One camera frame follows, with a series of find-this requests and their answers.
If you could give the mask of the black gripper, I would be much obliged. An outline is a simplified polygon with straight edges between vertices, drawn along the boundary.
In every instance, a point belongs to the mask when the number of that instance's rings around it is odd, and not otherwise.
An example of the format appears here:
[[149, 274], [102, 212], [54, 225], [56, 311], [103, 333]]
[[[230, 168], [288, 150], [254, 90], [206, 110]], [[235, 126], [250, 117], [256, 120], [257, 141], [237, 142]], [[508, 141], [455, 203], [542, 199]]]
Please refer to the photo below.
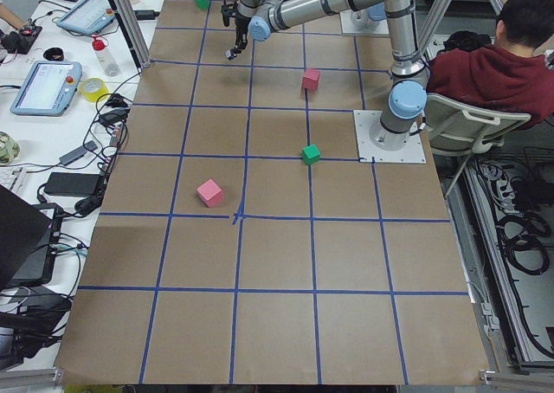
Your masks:
[[235, 17], [235, 46], [231, 50], [234, 50], [238, 56], [248, 45], [248, 25], [248, 17], [242, 15]]

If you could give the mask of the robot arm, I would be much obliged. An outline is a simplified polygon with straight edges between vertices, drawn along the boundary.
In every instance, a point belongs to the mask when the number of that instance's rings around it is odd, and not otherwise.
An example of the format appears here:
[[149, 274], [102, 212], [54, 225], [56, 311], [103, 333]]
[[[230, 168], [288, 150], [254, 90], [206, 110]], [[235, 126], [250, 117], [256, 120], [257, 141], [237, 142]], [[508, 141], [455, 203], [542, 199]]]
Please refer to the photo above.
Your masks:
[[351, 22], [355, 27], [365, 29], [386, 21], [384, 3], [378, 3], [365, 10], [352, 11]]
[[235, 22], [235, 45], [226, 52], [234, 60], [248, 39], [266, 41], [273, 33], [344, 11], [346, 22], [357, 30], [387, 26], [392, 48], [394, 82], [426, 85], [428, 71], [418, 45], [415, 0], [237, 0], [221, 7], [223, 24]]

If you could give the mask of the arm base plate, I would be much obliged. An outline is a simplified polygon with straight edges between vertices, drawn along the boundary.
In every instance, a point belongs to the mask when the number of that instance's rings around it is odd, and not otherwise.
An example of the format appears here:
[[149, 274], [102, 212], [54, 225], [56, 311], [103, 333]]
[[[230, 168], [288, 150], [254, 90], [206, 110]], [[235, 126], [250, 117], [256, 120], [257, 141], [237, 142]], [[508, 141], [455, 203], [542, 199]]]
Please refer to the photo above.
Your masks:
[[425, 164], [419, 134], [391, 133], [381, 125], [382, 111], [354, 110], [358, 160], [375, 164]]
[[343, 11], [340, 13], [340, 23], [342, 35], [380, 38], [390, 36], [386, 15], [383, 12]]

